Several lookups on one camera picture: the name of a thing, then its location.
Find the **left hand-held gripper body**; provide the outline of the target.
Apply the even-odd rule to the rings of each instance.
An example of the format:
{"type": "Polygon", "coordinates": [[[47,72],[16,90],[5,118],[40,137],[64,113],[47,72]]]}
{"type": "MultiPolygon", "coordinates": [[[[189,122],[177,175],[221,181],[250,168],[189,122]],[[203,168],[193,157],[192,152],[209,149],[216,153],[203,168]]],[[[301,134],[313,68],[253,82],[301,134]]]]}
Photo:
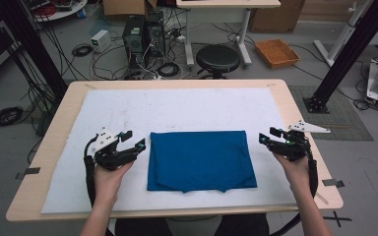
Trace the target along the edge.
{"type": "Polygon", "coordinates": [[[93,145],[94,161],[107,170],[115,170],[137,159],[138,154],[134,147],[125,150],[117,149],[120,143],[117,136],[118,134],[115,135],[103,127],[93,145]]]}

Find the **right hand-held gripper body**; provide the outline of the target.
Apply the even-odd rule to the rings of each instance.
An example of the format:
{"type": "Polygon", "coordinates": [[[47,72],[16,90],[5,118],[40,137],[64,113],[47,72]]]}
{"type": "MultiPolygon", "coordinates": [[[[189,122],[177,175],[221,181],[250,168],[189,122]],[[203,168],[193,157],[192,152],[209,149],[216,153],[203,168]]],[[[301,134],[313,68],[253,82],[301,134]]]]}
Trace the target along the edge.
{"type": "Polygon", "coordinates": [[[285,131],[284,142],[271,140],[267,149],[271,152],[285,156],[289,161],[296,161],[302,157],[312,157],[310,143],[306,133],[330,133],[328,128],[316,126],[305,121],[289,125],[285,131]]]}

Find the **blue t-shirt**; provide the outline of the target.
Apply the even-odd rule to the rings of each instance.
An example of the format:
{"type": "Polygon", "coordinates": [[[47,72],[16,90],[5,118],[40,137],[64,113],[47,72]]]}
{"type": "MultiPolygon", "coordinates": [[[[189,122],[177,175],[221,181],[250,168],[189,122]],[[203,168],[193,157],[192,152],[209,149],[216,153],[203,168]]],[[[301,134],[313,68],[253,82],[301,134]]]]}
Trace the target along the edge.
{"type": "Polygon", "coordinates": [[[149,191],[226,192],[255,188],[243,131],[152,133],[149,191]]]}

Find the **person's right hand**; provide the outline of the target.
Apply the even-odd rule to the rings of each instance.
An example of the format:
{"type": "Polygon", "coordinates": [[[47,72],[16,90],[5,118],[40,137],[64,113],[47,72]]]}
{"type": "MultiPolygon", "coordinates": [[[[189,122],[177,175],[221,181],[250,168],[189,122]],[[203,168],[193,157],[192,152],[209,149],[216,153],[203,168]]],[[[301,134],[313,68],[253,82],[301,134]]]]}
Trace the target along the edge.
{"type": "Polygon", "coordinates": [[[281,154],[274,154],[276,160],[282,165],[284,174],[292,191],[307,192],[309,190],[308,162],[305,157],[296,161],[289,161],[281,154]]]}

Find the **person's left hand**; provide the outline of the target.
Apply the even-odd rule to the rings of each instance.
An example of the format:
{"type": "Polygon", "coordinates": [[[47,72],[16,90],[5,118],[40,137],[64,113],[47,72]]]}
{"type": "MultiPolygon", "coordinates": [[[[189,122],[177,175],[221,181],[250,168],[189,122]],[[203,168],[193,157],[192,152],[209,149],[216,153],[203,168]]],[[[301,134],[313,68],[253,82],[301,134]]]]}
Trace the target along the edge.
{"type": "Polygon", "coordinates": [[[100,165],[95,167],[95,206],[112,207],[116,203],[122,179],[132,166],[133,162],[129,162],[112,171],[100,165]]]}

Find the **white felt mat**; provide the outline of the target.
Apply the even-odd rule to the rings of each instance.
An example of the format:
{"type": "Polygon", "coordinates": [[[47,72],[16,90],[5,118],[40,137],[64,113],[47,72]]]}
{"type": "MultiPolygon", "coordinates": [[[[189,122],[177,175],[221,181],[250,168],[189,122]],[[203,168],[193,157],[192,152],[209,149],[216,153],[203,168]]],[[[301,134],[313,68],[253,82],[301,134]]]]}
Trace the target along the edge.
{"type": "Polygon", "coordinates": [[[95,134],[103,127],[114,134],[132,131],[132,138],[123,145],[126,148],[141,139],[147,144],[122,182],[118,210],[292,206],[295,200],[282,168],[258,140],[259,133],[283,124],[268,88],[92,89],[58,160],[42,210],[90,211],[83,157],[93,150],[95,134]],[[246,133],[255,188],[224,193],[147,189],[152,133],[213,131],[246,133]]]}

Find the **grey tape strip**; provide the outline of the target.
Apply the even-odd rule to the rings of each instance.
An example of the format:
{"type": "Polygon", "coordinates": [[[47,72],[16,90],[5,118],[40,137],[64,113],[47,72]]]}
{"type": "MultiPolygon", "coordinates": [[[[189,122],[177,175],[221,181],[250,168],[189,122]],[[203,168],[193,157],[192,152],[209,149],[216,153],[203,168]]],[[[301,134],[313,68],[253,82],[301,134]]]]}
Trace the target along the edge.
{"type": "Polygon", "coordinates": [[[336,188],[341,188],[345,186],[342,180],[336,180],[336,179],[325,179],[325,180],[322,180],[322,183],[324,184],[324,186],[335,186],[336,188]]]}
{"type": "Polygon", "coordinates": [[[40,167],[26,168],[24,172],[19,172],[15,176],[17,180],[23,180],[27,175],[38,174],[40,172],[40,167]]]}

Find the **grey floor mat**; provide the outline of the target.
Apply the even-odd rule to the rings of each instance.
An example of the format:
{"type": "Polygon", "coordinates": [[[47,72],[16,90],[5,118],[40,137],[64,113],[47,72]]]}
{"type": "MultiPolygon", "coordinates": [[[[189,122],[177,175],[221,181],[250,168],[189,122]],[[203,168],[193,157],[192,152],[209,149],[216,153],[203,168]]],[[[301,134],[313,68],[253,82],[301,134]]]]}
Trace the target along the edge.
{"type": "Polygon", "coordinates": [[[288,88],[306,122],[331,130],[327,134],[313,133],[314,140],[368,142],[373,140],[356,111],[339,91],[335,91],[330,97],[326,104],[327,111],[311,113],[307,110],[304,99],[311,97],[316,87],[289,86],[288,88]]]}

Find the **orange tray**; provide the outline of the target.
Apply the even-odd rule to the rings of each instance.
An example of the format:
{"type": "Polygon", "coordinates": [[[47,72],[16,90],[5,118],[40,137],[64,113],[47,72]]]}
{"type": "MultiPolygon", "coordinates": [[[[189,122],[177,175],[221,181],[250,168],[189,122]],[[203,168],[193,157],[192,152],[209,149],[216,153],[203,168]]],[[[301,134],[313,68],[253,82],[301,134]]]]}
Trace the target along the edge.
{"type": "Polygon", "coordinates": [[[300,57],[281,39],[257,41],[255,48],[272,69],[292,66],[300,60],[300,57]]]}

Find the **person's legs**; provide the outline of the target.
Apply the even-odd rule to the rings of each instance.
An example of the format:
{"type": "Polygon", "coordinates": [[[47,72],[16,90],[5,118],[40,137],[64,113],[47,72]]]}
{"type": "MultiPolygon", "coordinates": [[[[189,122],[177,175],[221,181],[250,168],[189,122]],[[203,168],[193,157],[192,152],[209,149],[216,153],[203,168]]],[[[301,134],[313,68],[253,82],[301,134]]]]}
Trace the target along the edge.
{"type": "MultiPolygon", "coordinates": [[[[115,236],[173,236],[163,217],[119,218],[115,222],[115,236]]],[[[221,218],[214,236],[270,236],[264,213],[229,214],[221,218]]]]}

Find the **black round stool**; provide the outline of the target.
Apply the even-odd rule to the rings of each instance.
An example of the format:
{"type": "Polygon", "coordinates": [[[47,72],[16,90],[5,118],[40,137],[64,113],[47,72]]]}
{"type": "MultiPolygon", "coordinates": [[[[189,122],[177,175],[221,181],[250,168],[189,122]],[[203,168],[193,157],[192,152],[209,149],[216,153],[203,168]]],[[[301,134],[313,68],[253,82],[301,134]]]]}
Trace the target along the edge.
{"type": "Polygon", "coordinates": [[[226,73],[230,73],[240,66],[241,59],[234,49],[217,44],[201,48],[196,55],[196,62],[200,66],[197,74],[208,72],[203,79],[225,79],[226,73]]]}

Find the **black computer tower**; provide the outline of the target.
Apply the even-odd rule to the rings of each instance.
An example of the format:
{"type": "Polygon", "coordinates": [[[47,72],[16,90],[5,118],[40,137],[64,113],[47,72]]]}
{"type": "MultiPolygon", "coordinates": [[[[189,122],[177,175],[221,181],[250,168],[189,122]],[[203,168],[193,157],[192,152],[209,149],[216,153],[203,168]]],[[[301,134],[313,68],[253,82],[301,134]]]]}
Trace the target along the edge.
{"type": "Polygon", "coordinates": [[[126,21],[122,38],[129,58],[129,66],[139,68],[143,64],[143,54],[146,50],[145,16],[131,15],[126,21]]]}
{"type": "Polygon", "coordinates": [[[163,12],[149,12],[146,22],[151,46],[151,54],[154,57],[162,57],[165,53],[163,12]]]}

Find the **small white box device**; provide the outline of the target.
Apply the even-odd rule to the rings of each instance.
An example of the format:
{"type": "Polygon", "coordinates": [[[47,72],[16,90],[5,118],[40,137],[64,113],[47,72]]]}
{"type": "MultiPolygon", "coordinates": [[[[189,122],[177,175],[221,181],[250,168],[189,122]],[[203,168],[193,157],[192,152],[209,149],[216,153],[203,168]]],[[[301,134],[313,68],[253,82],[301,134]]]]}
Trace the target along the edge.
{"type": "Polygon", "coordinates": [[[94,47],[94,51],[97,53],[103,52],[111,45],[111,39],[109,37],[109,32],[105,29],[100,30],[91,38],[91,42],[94,47]]]}

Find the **white metal stand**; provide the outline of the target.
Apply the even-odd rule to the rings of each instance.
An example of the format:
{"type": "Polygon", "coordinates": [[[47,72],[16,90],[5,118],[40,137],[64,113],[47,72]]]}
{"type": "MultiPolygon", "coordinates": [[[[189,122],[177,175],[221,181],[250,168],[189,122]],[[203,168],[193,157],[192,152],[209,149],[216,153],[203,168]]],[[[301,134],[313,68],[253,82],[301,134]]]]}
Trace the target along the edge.
{"type": "Polygon", "coordinates": [[[347,20],[343,30],[336,39],[335,43],[331,46],[330,50],[320,40],[314,40],[313,44],[323,57],[324,61],[329,67],[332,67],[338,57],[341,49],[345,46],[350,36],[353,34],[358,22],[362,19],[363,13],[370,6],[372,0],[353,0],[350,7],[347,9],[351,16],[347,20]]]}

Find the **large cardboard box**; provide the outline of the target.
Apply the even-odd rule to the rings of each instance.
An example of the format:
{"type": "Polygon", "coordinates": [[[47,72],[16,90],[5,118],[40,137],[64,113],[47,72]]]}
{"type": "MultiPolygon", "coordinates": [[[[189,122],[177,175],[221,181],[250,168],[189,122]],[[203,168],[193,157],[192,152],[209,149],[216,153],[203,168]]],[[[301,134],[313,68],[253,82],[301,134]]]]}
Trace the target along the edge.
{"type": "Polygon", "coordinates": [[[306,0],[279,0],[277,8],[256,9],[249,21],[255,33],[292,33],[306,0]]]}

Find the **white desk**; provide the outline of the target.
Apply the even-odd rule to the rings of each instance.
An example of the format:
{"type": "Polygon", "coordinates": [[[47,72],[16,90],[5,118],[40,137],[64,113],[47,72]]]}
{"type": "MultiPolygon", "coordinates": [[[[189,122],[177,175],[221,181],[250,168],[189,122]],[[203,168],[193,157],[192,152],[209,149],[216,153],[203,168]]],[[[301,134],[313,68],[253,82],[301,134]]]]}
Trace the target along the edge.
{"type": "Polygon", "coordinates": [[[244,67],[252,64],[245,45],[251,12],[254,9],[279,8],[280,0],[176,0],[176,6],[185,11],[184,49],[186,64],[195,65],[191,41],[192,23],[241,23],[239,35],[235,38],[244,67]]]}

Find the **round white table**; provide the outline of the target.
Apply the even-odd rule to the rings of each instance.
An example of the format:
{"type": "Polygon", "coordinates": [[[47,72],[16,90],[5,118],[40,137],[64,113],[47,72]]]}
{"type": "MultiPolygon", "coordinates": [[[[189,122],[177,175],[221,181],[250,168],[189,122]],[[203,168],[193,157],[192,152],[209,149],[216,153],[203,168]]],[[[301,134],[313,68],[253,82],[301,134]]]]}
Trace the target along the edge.
{"type": "Polygon", "coordinates": [[[82,11],[88,0],[31,0],[30,11],[37,22],[55,21],[82,11]]]}

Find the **black metal frame post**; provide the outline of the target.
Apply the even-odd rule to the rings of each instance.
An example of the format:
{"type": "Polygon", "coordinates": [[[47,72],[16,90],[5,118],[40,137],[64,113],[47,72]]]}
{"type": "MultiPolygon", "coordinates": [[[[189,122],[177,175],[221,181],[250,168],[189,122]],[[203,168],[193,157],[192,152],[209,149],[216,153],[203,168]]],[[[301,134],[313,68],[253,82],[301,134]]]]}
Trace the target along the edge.
{"type": "Polygon", "coordinates": [[[309,112],[321,113],[327,111],[326,104],[330,97],[377,32],[378,0],[372,0],[320,86],[316,88],[311,97],[304,99],[309,112]]]}
{"type": "Polygon", "coordinates": [[[61,101],[68,86],[63,81],[38,33],[28,17],[21,0],[0,0],[0,10],[9,28],[14,33],[33,60],[47,84],[50,86],[56,101],[61,101]]]}

